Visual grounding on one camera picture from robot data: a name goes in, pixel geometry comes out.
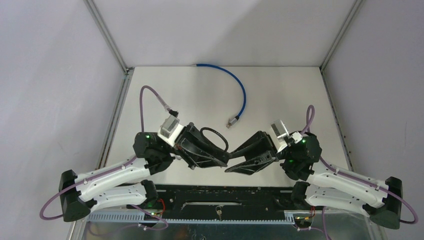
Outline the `padlock key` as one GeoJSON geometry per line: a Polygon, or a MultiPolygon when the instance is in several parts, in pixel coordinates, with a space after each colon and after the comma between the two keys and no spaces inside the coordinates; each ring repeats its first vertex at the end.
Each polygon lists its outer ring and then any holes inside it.
{"type": "Polygon", "coordinates": [[[216,214],[218,215],[218,219],[219,221],[222,221],[222,207],[220,205],[218,205],[215,208],[216,214]]]}

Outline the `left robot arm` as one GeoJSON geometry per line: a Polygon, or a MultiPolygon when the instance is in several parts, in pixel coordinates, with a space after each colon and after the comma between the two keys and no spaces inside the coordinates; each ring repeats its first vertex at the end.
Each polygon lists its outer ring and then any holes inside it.
{"type": "Polygon", "coordinates": [[[64,222],[80,220],[90,213],[115,206],[153,208],[158,202],[154,183],[148,177],[165,171],[176,157],[188,167],[226,167],[228,141],[210,127],[162,125],[158,132],[139,132],[134,156],[125,161],[86,173],[64,171],[59,198],[64,222]]]}

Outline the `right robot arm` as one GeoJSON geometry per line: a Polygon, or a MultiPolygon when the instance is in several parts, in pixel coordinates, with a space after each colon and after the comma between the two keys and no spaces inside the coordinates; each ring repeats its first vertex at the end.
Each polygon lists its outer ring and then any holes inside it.
{"type": "Polygon", "coordinates": [[[297,209],[331,207],[368,217],[375,224],[398,230],[401,223],[402,181],[396,177],[378,180],[321,160],[316,135],[299,132],[276,135],[258,131],[229,157],[245,161],[227,173],[252,175],[274,162],[283,161],[284,173],[296,183],[291,204],[297,209]]]}

